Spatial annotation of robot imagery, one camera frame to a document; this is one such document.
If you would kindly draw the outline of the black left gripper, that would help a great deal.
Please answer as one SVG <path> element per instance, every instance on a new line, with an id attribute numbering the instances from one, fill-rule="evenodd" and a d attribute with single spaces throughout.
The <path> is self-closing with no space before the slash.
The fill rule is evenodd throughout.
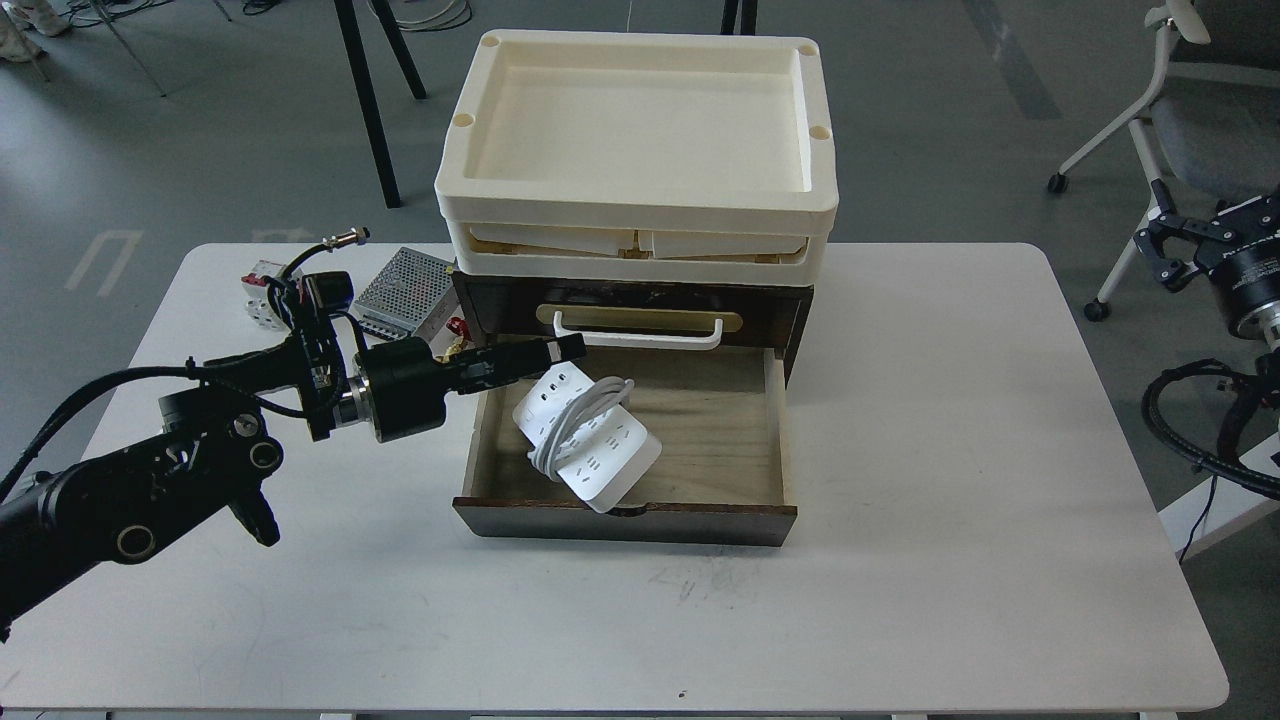
<path id="1" fill-rule="evenodd" d="M 442 427 L 451 391 L 475 395 L 511 386 L 585 355 L 584 336 L 572 333 L 474 348 L 439 363 L 428 341 L 408 337 L 360 350 L 349 380 L 358 418 L 378 442 L 389 443 Z"/>

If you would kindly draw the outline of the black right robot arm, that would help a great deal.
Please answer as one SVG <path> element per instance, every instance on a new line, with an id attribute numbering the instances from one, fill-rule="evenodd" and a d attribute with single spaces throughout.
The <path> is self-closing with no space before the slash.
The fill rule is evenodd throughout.
<path id="1" fill-rule="evenodd" d="M 1277 478 L 1247 468 L 1240 460 L 1243 430 L 1258 409 L 1277 409 L 1279 237 L 1277 192 L 1249 199 L 1201 220 L 1176 210 L 1169 187 L 1151 183 L 1155 209 L 1132 237 L 1151 275 L 1169 292 L 1183 291 L 1206 277 L 1228 332 L 1240 340 L 1262 340 L 1268 351 L 1257 357 L 1253 374 L 1204 359 L 1167 369 L 1152 380 L 1140 401 L 1149 432 L 1196 468 L 1230 480 L 1266 498 L 1279 497 Z M 1193 445 L 1165 420 L 1162 392 L 1192 377 L 1216 375 L 1235 393 L 1219 428 L 1216 448 Z"/>

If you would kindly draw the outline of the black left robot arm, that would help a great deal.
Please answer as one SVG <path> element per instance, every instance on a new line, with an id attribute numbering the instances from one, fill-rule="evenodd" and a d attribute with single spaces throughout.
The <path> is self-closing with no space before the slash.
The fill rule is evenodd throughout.
<path id="1" fill-rule="evenodd" d="M 204 364 L 134 366 L 93 379 L 51 413 L 3 478 L 3 633 L 101 562 L 148 561 L 221 509 L 264 546 L 280 532 L 262 483 L 284 461 L 265 413 L 303 420 L 315 441 L 365 421 L 385 443 L 442 427 L 451 393 L 474 395 L 554 369 L 586 352 L 579 333 L 474 348 L 439 361 L 411 336 L 357 338 L 348 373 L 333 322 L 353 299 L 344 272 L 300 274 L 320 252 L 367 240 L 364 228 L 306 249 L 265 279 L 288 333 L 276 346 Z M 163 397 L 160 434 L 63 471 L 31 471 L 45 445 L 96 398 L 131 382 L 180 378 Z"/>

